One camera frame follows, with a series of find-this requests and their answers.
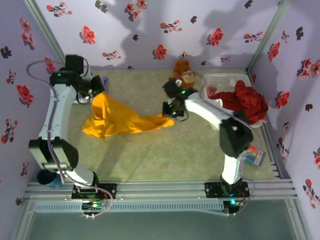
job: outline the brown plush toy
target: brown plush toy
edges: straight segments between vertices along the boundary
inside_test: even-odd
[[[178,60],[174,64],[173,77],[169,77],[169,81],[179,79],[181,80],[180,88],[193,88],[196,81],[196,76],[192,72],[188,60]]]

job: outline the small box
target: small box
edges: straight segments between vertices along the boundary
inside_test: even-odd
[[[255,150],[257,150],[255,146],[250,146],[247,150],[248,155],[244,157],[244,160],[260,168],[265,159],[266,153],[260,149],[252,153]]]

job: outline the beige carpet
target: beige carpet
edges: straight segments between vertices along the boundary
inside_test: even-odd
[[[214,72],[217,70],[199,71],[201,74]],[[172,70],[108,70],[96,74],[108,76],[108,94],[139,114],[149,116],[162,112],[162,102],[167,100],[162,86]],[[201,86],[201,78],[197,77],[195,88],[199,90]],[[208,122],[194,113],[190,113],[187,121],[159,131],[116,135],[105,140],[81,131],[91,113],[90,105],[72,107],[68,141],[78,149],[79,161],[95,171],[100,181],[218,180],[223,171],[219,132],[213,131]],[[258,146],[256,139],[253,145]],[[251,179],[272,179],[269,156],[261,168],[245,162],[243,175]]]

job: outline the metal frame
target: metal frame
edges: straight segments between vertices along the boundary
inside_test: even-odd
[[[206,181],[129,181],[117,185],[111,212],[181,212],[213,213],[223,210],[226,198],[206,198]],[[308,240],[309,231],[301,215],[295,187],[291,179],[255,180],[252,201],[284,200],[297,240]],[[20,222],[11,240],[28,239],[35,213],[80,213],[81,201],[71,200],[73,183],[49,188],[35,182],[28,184]]]
[[[48,41],[53,52],[56,54],[56,56],[58,57],[60,62],[65,64],[65,62],[66,62],[65,54],[62,51],[60,45],[58,44],[58,41],[55,38],[53,32],[51,31],[46,19],[44,18],[43,14],[41,13],[38,4],[34,0],[24,0],[24,3],[26,4],[27,8],[29,9],[30,13],[32,14],[35,22],[38,24],[39,28],[41,29],[43,35],[45,36],[46,40]]]
[[[277,28],[280,20],[285,15],[286,10],[288,9],[289,5],[292,3],[293,0],[281,0],[278,5],[278,9],[276,10],[269,27],[265,31],[264,37],[262,38],[262,41],[260,42],[257,50],[255,51],[255,54],[253,55],[247,69],[248,72],[251,72],[251,70],[254,68],[257,60],[259,59],[260,55],[263,53],[266,45],[268,44],[270,38],[272,37],[275,29]]]
[[[281,1],[279,8],[267,29],[246,73],[252,81],[251,70],[265,48],[280,18],[292,0]],[[49,28],[44,16],[34,0],[24,0],[35,21],[42,30],[52,50],[61,62],[65,55],[55,36]],[[254,180],[255,191],[252,201],[285,200],[293,231],[297,240],[311,239],[310,233],[298,202],[295,187],[275,145],[272,144],[267,125],[262,126],[263,139],[270,156],[270,164],[275,179]],[[111,212],[150,212],[150,211],[204,211],[212,213],[223,209],[222,199],[206,198],[205,182],[218,181],[129,181],[113,182],[118,184],[114,207]],[[21,204],[19,221],[11,234],[11,240],[25,240],[30,234],[34,213],[80,212],[81,202],[71,201],[73,183],[59,188],[49,188],[31,182],[28,184]]]

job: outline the red cloth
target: red cloth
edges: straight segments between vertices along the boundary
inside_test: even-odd
[[[234,92],[218,92],[209,98],[221,99],[225,109],[243,111],[250,125],[263,119],[269,109],[265,98],[242,80],[236,82]]]

